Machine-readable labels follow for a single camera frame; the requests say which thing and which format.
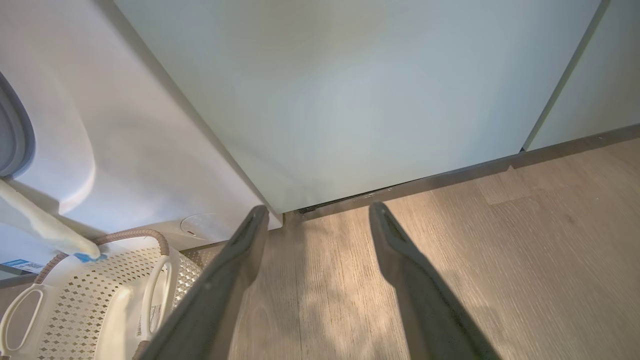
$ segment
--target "wooden floor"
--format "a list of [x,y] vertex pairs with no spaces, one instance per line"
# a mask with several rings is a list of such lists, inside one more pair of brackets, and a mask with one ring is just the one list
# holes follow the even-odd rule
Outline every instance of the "wooden floor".
[[[640,356],[637,134],[398,188],[286,214],[245,293],[232,359],[408,357],[363,206],[376,199],[387,200],[503,358]],[[204,265],[220,249],[186,254]]]

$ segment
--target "basket handle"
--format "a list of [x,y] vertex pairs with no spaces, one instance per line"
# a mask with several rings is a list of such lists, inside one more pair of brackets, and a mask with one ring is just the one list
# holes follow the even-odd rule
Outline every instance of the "basket handle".
[[[33,311],[33,316],[31,317],[31,321],[29,322],[29,327],[27,327],[27,331],[24,333],[24,337],[22,338],[20,345],[18,345],[18,347],[16,348],[10,348],[7,340],[7,335],[9,333],[8,328],[9,328],[9,324],[11,323],[11,319],[15,314],[15,310],[20,306],[22,301],[26,299],[26,297],[29,294],[34,292],[40,294],[40,299],[38,300],[36,309]],[[45,292],[46,292],[46,288],[44,285],[32,284],[30,287],[26,288],[22,293],[20,293],[20,295],[18,295],[13,300],[11,305],[9,305],[9,308],[7,308],[7,310],[4,312],[2,321],[0,321],[0,351],[2,352],[2,355],[4,356],[11,355],[12,352],[20,350],[20,348],[22,348],[24,343],[27,341],[27,338],[29,337],[29,333],[31,332],[31,328],[33,327],[33,323],[35,323],[36,315],[38,314],[38,311],[40,310],[40,306],[42,305],[42,300],[44,299]]]
[[172,275],[172,267],[171,261],[168,255],[160,256],[156,267],[154,267],[153,271],[151,271],[150,279],[147,282],[147,287],[145,288],[145,295],[142,298],[142,319],[140,321],[140,331],[142,334],[142,340],[151,340],[151,335],[153,332],[151,331],[151,302],[154,297],[154,291],[156,289],[156,283],[158,281],[158,277],[160,276],[160,272],[162,272],[162,268],[166,265],[167,274],[166,280],[164,284],[164,294],[163,300],[161,303],[160,309],[160,318],[158,319],[158,326],[162,323],[164,318],[164,314],[166,313],[166,308],[168,306],[167,300],[169,298],[170,293],[170,283],[171,283],[171,275]]

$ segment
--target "brown rope handle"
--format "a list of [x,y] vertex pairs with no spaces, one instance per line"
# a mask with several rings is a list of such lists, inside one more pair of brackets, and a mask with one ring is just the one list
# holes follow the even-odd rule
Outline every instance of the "brown rope handle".
[[[151,229],[137,229],[137,230],[125,230],[120,231],[119,233],[113,233],[109,235],[102,236],[97,238],[94,242],[96,245],[104,245],[106,243],[110,243],[113,241],[129,239],[129,238],[138,238],[140,236],[151,236],[158,241],[158,245],[160,246],[160,255],[169,255],[169,243],[166,241],[166,238],[161,233],[151,230]],[[54,268],[62,259],[66,258],[67,254],[58,254],[55,258],[51,259],[51,261],[40,271],[36,279],[33,281],[34,284],[42,284],[42,281],[47,277],[47,274]]]
[[133,356],[131,357],[132,360],[138,360],[141,356],[142,353],[145,351],[145,349],[147,348],[147,345],[149,345],[149,340],[143,340],[138,344],[138,348],[136,349],[136,353],[133,354]]

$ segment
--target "laundry basket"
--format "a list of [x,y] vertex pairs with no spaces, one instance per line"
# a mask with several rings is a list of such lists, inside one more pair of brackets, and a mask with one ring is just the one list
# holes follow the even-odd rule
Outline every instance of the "laundry basket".
[[[169,247],[157,231],[123,231],[97,243],[106,259],[82,263],[60,254],[11,303],[0,323],[3,356],[11,360],[137,357],[136,351],[142,350],[200,275],[201,269]],[[32,293],[39,299],[30,324],[21,339],[9,339],[13,314]]]

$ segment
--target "white cabinet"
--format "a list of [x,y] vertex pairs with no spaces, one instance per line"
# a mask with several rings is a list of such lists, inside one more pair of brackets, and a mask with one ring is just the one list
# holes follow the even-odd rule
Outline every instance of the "white cabinet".
[[517,153],[599,1],[116,3],[289,211]]
[[613,0],[527,150],[640,123],[640,2]]

